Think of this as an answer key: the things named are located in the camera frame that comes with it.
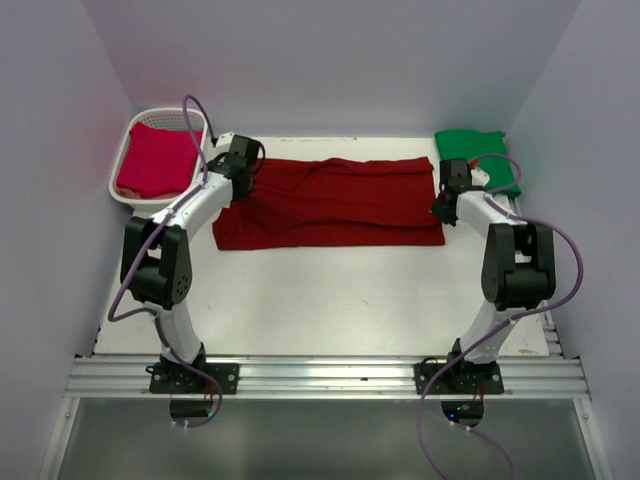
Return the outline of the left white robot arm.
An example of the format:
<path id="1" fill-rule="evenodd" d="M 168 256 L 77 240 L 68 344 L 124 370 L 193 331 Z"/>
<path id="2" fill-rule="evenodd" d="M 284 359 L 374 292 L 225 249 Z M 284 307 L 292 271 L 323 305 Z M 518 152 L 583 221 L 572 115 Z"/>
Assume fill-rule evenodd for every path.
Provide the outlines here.
<path id="1" fill-rule="evenodd" d="M 159 212 L 127 222 L 120 287 L 107 315 L 110 322 L 150 315 L 162 356 L 189 369 L 196 367 L 204 353 L 187 306 L 193 282 L 190 242 L 214 216 L 253 193 L 253 177 L 265 159 L 261 142 L 225 134 L 186 192 Z"/>

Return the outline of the dark red t shirt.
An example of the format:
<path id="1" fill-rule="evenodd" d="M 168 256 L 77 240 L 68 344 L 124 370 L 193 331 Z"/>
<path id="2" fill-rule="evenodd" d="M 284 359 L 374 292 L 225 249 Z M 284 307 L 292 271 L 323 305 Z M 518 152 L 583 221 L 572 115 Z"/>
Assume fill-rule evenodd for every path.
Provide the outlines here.
<path id="1" fill-rule="evenodd" d="M 269 158 L 255 190 L 213 222 L 219 249 L 419 246 L 445 243 L 430 212 L 434 167 L 426 157 L 358 162 Z"/>

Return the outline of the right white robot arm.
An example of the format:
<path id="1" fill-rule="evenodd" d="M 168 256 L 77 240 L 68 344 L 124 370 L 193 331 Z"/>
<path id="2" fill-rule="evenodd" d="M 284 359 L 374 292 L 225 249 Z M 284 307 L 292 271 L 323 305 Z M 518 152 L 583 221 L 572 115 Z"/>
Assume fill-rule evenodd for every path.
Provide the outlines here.
<path id="1" fill-rule="evenodd" d="M 464 159 L 440 162 L 439 193 L 431 213 L 444 225 L 472 228 L 485 241 L 480 274 L 484 300 L 458 339 L 457 354 L 466 364 L 490 364 L 517 323 L 555 293 L 553 231 L 498 205 L 473 183 Z"/>

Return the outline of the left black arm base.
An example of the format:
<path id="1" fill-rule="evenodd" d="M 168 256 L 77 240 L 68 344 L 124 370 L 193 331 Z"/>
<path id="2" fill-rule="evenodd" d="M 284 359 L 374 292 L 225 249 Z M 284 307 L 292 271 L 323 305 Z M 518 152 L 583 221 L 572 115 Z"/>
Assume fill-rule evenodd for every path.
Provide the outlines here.
<path id="1" fill-rule="evenodd" d="M 148 365 L 145 372 L 150 376 L 149 392 L 152 394 L 209 394 L 220 391 L 223 395 L 234 395 L 240 378 L 237 363 L 207 363 L 200 370 L 218 382 L 220 389 L 202 375 L 169 362 Z"/>

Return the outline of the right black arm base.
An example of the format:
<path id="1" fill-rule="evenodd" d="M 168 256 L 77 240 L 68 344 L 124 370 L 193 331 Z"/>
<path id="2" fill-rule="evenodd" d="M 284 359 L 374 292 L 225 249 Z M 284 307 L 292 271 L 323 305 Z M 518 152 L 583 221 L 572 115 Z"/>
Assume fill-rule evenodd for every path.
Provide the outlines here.
<path id="1" fill-rule="evenodd" d="M 413 365 L 416 392 L 421 395 L 431 379 L 444 367 L 445 361 L 426 357 Z M 500 395 L 505 391 L 502 374 L 496 362 L 474 364 L 466 360 L 444 371 L 429 389 L 429 395 Z"/>

